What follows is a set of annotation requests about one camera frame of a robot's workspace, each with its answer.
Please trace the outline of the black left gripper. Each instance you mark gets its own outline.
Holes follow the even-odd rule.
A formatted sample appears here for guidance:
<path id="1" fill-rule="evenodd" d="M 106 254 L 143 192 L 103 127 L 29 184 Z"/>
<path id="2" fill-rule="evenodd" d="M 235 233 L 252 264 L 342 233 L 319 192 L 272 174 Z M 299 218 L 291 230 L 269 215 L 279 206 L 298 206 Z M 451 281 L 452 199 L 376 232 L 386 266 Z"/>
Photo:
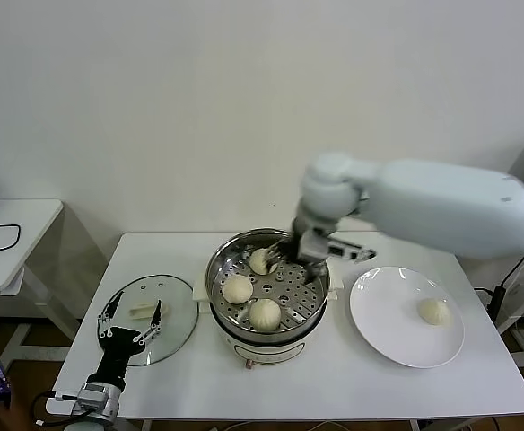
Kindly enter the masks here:
<path id="1" fill-rule="evenodd" d="M 125 386 L 125 375 L 130 358 L 140 354 L 141 346 L 153 341 L 161 332 L 161 300 L 158 300 L 156 304 L 140 304 L 133 309 L 134 321 L 149 323 L 144 331 L 111 327 L 122 295 L 122 290 L 116 292 L 97 318 L 98 341 L 103 350 L 103 356 L 97 370 L 87 378 L 88 383 Z"/>

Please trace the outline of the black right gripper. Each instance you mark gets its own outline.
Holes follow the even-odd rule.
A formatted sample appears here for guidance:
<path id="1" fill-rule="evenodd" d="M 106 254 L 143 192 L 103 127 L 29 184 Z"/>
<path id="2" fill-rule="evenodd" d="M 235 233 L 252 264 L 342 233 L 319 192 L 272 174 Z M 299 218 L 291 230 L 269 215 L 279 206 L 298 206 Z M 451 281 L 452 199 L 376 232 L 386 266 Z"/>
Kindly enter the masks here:
<path id="1" fill-rule="evenodd" d="M 274 266 L 282 259 L 304 266 L 304 285 L 314 283 L 324 272 L 325 236 L 304 223 L 292 223 L 290 239 L 282 239 L 266 249 L 265 263 Z"/>

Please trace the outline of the person's hand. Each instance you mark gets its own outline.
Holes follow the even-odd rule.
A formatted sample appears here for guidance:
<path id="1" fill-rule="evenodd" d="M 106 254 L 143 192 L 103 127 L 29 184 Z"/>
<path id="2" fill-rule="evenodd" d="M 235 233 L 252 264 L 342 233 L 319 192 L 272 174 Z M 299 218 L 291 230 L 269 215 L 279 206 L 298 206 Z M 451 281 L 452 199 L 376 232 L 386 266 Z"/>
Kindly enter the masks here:
<path id="1" fill-rule="evenodd" d="M 11 392 L 10 406 L 0 403 L 0 430 L 35 430 L 28 410 L 20 403 L 15 389 Z"/>

